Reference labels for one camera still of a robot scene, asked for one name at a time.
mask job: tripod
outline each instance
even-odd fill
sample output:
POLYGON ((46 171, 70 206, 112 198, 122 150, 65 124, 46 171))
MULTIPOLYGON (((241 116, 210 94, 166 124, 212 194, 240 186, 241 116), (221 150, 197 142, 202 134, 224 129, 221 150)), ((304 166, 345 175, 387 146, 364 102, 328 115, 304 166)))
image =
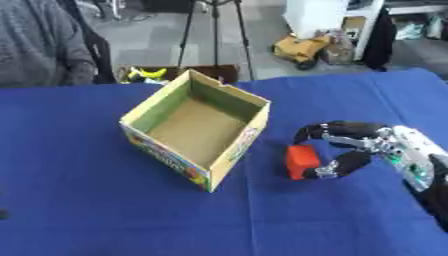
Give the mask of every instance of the tripod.
POLYGON ((196 2, 203 2, 212 7, 213 30, 214 30, 214 33, 213 33, 214 62, 215 62, 214 67, 215 67, 215 75, 218 74, 218 69, 219 69, 219 67, 218 67, 218 64, 219 64, 219 53, 218 53, 219 8, 218 7, 221 5, 225 5, 229 2, 234 2, 235 6, 236 6, 236 11, 238 14, 238 21, 239 21, 240 30, 241 30, 241 37, 243 39, 244 50, 246 52, 246 59, 247 59, 247 65, 249 68, 250 79, 254 80, 254 74, 253 74, 253 70, 252 70, 252 61, 251 61, 250 53, 249 53, 249 40, 247 39, 246 29, 244 27, 244 21, 243 21, 243 14, 241 12, 241 0, 223 0, 222 2, 219 2, 219 0, 209 0, 209 1, 207 1, 207 0, 190 0, 190 12, 188 14, 187 25, 185 27, 183 39, 180 44, 180 56, 179 56, 179 62, 177 63, 178 69, 181 67, 182 60, 184 58, 185 47, 187 45, 188 35, 190 33, 191 21, 193 19, 193 12, 194 12, 195 4, 196 4, 196 2))

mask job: red block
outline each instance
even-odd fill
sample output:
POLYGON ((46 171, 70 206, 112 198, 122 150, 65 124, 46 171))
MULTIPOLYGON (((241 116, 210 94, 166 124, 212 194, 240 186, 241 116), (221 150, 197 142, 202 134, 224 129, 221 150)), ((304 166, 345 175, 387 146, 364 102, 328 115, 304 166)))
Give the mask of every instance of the red block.
POLYGON ((286 166, 292 180, 303 179, 303 171, 308 168, 317 168, 320 165, 319 157, 311 145, 294 145, 287 149, 286 166))

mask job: white cabinet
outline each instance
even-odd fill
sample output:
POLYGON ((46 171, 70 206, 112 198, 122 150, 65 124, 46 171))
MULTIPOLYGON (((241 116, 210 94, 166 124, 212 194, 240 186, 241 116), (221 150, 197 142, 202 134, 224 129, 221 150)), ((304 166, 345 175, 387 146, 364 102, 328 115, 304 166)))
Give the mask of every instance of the white cabinet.
POLYGON ((340 29, 349 0, 287 0, 284 17, 300 39, 315 36, 317 30, 340 29))

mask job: tripod leg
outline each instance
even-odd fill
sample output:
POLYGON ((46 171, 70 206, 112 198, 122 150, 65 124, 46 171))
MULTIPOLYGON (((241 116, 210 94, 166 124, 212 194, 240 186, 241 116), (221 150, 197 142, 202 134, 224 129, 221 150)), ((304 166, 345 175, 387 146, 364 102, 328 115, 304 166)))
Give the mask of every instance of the tripod leg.
POLYGON ((244 27, 243 13, 241 11, 241 0, 234 0, 236 12, 238 13, 238 21, 240 23, 241 37, 243 38, 244 50, 246 51, 247 65, 249 67, 250 80, 254 80, 254 72, 252 69, 252 60, 249 53, 249 39, 247 39, 246 28, 244 27))
POLYGON ((187 46, 188 35, 190 34, 191 22, 193 20, 194 6, 196 0, 190 0, 190 12, 188 13, 187 24, 185 25, 184 36, 182 42, 180 43, 180 55, 179 61, 177 62, 177 69, 180 69, 182 65, 182 60, 184 59, 185 47, 187 46))
POLYGON ((219 9, 218 9, 218 0, 213 0, 212 4, 212 17, 213 17, 213 47, 214 47, 214 56, 215 56, 215 76, 218 77, 218 64, 219 64, 219 53, 218 53, 218 35, 219 35, 219 9))

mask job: sleeve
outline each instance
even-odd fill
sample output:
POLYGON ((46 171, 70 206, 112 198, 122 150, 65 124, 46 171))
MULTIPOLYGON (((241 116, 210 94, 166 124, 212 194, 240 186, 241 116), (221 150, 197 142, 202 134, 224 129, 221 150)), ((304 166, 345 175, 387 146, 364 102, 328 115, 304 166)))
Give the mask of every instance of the sleeve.
POLYGON ((58 60, 67 70, 61 84, 91 84, 96 66, 80 25, 55 0, 45 1, 44 12, 57 45, 58 60))

